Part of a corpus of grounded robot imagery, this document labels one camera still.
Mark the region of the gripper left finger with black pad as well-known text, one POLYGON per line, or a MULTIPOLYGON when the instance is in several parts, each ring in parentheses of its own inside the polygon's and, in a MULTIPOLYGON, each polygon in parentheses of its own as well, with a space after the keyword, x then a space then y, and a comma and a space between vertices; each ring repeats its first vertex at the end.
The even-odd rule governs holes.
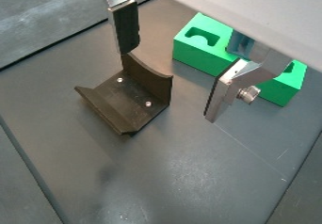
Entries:
POLYGON ((113 26, 118 52, 124 55, 138 46, 138 8, 134 0, 102 0, 113 26))

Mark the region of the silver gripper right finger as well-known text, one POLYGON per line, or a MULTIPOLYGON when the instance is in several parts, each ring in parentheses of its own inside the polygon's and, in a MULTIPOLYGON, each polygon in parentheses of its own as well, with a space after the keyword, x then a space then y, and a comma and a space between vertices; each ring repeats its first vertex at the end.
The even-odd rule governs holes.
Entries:
POLYGON ((288 56, 236 30, 225 51, 239 58, 214 78, 204 108, 204 118, 209 122, 218 118, 235 99, 251 104, 260 93, 256 85, 276 77, 291 63, 288 56))

